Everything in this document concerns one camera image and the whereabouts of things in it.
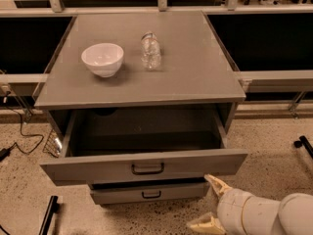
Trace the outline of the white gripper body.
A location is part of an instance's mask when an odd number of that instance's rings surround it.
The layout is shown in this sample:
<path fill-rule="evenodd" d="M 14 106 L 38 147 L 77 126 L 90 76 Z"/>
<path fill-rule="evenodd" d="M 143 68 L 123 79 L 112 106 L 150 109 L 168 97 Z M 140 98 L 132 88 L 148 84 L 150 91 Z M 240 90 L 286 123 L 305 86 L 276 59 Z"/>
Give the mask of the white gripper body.
<path fill-rule="evenodd" d="M 217 216 L 227 235 L 283 235 L 279 205 L 279 201 L 231 189 L 220 198 Z"/>

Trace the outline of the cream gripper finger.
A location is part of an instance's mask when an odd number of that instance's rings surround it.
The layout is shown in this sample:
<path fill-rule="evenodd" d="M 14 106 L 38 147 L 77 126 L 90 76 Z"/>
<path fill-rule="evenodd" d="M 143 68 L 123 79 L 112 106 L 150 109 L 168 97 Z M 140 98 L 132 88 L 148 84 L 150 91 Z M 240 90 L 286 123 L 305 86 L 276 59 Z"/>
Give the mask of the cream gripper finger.
<path fill-rule="evenodd" d="M 210 235 L 225 235 L 226 230 L 220 220 L 210 211 L 187 223 L 187 227 L 199 233 Z"/>
<path fill-rule="evenodd" d="M 211 174 L 206 174 L 204 178 L 206 181 L 209 182 L 218 197 L 222 197 L 228 190 L 232 189 L 232 187 L 225 183 L 223 180 Z"/>

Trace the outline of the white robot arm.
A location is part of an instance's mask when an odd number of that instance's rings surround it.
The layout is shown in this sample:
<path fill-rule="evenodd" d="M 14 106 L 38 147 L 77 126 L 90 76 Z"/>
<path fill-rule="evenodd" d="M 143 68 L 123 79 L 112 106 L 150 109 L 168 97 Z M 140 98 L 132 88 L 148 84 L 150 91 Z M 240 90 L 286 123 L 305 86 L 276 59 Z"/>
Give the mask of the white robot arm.
<path fill-rule="evenodd" d="M 281 201 L 257 197 L 207 174 L 218 198 L 216 213 L 207 212 L 187 227 L 208 235 L 313 235 L 313 196 L 293 193 Z"/>

